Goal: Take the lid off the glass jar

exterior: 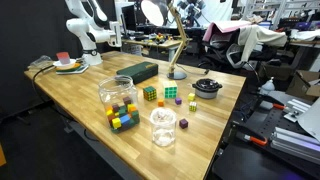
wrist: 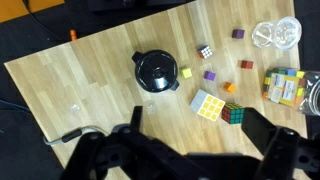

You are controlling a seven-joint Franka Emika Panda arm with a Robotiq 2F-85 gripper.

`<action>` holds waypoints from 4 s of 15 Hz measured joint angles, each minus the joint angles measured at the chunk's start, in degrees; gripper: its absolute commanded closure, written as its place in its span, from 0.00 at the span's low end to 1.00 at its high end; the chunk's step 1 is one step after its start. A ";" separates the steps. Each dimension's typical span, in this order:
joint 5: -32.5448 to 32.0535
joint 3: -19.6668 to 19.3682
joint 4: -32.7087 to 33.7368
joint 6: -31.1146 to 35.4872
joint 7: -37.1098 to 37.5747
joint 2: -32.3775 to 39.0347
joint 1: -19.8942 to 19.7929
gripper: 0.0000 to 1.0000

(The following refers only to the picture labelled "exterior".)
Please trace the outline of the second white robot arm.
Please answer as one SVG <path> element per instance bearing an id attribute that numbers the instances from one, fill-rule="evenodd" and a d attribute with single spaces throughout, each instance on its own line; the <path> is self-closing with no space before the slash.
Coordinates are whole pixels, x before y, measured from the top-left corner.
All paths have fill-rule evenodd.
<path id="1" fill-rule="evenodd" d="M 121 30 L 117 21 L 109 21 L 97 0 L 65 0 L 75 18 L 66 21 L 67 29 L 76 35 L 82 45 L 84 61 L 90 65 L 102 62 L 97 43 L 107 42 L 121 47 Z"/>

